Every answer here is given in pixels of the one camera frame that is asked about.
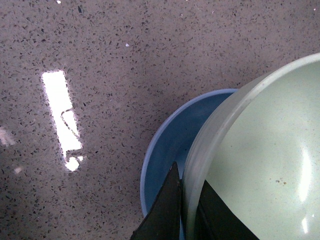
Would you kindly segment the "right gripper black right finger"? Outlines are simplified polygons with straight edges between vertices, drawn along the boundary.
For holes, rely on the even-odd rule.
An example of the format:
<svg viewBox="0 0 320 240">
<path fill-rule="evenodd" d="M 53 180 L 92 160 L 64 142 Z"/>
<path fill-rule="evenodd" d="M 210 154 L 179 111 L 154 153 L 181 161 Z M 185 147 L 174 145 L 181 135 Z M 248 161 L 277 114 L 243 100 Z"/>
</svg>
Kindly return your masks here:
<svg viewBox="0 0 320 240">
<path fill-rule="evenodd" d="M 196 210 L 194 239 L 256 240 L 257 236 L 232 213 L 205 181 Z"/>
</svg>

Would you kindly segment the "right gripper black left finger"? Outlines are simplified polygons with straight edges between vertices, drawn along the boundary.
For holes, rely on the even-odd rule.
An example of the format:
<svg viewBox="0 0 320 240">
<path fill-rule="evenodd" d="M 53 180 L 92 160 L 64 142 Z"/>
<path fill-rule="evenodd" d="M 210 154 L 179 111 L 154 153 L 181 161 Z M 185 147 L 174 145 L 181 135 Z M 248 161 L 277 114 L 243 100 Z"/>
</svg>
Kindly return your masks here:
<svg viewBox="0 0 320 240">
<path fill-rule="evenodd" d="M 174 162 L 150 211 L 131 235 L 132 240 L 178 240 L 180 238 L 182 186 Z"/>
</svg>

